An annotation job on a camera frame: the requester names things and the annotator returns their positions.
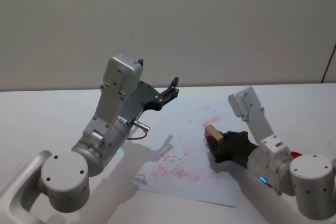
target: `white wall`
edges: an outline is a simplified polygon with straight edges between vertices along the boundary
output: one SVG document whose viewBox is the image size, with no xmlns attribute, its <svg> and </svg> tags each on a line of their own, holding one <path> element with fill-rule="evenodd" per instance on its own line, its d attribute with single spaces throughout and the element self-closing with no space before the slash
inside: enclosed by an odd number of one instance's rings
<svg viewBox="0 0 336 224">
<path fill-rule="evenodd" d="M 335 0 L 0 0 L 0 90 L 93 88 L 109 57 L 184 86 L 320 82 Z"/>
</svg>

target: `cylindrical joint housing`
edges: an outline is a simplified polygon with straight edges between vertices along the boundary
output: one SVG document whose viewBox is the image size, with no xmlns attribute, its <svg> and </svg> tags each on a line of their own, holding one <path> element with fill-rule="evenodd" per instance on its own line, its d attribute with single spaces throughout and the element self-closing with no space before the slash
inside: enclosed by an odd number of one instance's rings
<svg viewBox="0 0 336 224">
<path fill-rule="evenodd" d="M 51 156 L 41 170 L 38 187 L 60 212 L 74 212 L 89 199 L 88 166 L 76 152 Z"/>
<path fill-rule="evenodd" d="M 263 181 L 277 192 L 293 196 L 294 190 L 289 173 L 290 162 L 291 158 L 285 161 L 271 158 L 259 147 L 251 152 L 247 168 L 256 177 L 262 177 Z"/>
<path fill-rule="evenodd" d="M 334 175 L 331 162 L 321 155 L 295 158 L 290 173 L 300 212 L 307 218 L 322 220 L 336 214 L 332 199 Z"/>
<path fill-rule="evenodd" d="M 93 177 L 104 170 L 129 134 L 129 127 L 121 119 L 117 119 L 112 129 L 107 131 L 103 137 L 98 148 L 93 148 L 93 144 L 90 145 L 80 139 L 71 150 L 85 158 L 89 167 L 89 176 Z"/>
</svg>

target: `blue led light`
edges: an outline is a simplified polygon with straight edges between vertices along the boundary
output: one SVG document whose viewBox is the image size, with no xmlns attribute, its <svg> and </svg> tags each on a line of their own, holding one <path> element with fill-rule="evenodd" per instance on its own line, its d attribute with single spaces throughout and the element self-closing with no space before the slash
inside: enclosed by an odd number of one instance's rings
<svg viewBox="0 0 336 224">
<path fill-rule="evenodd" d="M 263 177 L 259 177 L 259 179 L 260 179 L 262 182 L 264 182 L 265 184 L 267 184 L 267 180 L 266 180 L 265 178 L 263 178 Z"/>
</svg>

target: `black cable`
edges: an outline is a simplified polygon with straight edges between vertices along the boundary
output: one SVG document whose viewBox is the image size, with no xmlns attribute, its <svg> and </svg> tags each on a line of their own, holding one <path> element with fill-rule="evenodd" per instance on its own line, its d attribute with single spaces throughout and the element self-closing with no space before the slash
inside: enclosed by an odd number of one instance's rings
<svg viewBox="0 0 336 224">
<path fill-rule="evenodd" d="M 327 64 L 327 68 L 325 69 L 324 75 L 322 77 L 321 83 L 324 83 L 324 79 L 325 79 L 325 76 L 327 75 L 327 72 L 328 72 L 328 69 L 329 69 L 332 57 L 334 56 L 335 49 L 336 49 L 336 44 L 335 44 L 334 49 L 333 49 L 333 51 L 331 53 L 331 56 L 330 56 L 330 59 L 329 59 L 328 64 Z"/>
<path fill-rule="evenodd" d="M 129 137 L 127 140 L 140 140 L 147 137 L 147 132 L 145 132 L 145 134 L 143 136 L 140 137 Z"/>
</svg>

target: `red object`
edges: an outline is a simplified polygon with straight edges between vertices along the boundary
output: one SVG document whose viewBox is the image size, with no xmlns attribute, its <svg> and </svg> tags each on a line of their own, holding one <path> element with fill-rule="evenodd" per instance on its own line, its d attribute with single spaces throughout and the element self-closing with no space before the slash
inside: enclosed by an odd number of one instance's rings
<svg viewBox="0 0 336 224">
<path fill-rule="evenodd" d="M 290 152 L 290 155 L 292 155 L 293 158 L 297 158 L 299 156 L 302 156 L 302 154 L 298 153 L 298 152 Z"/>
</svg>

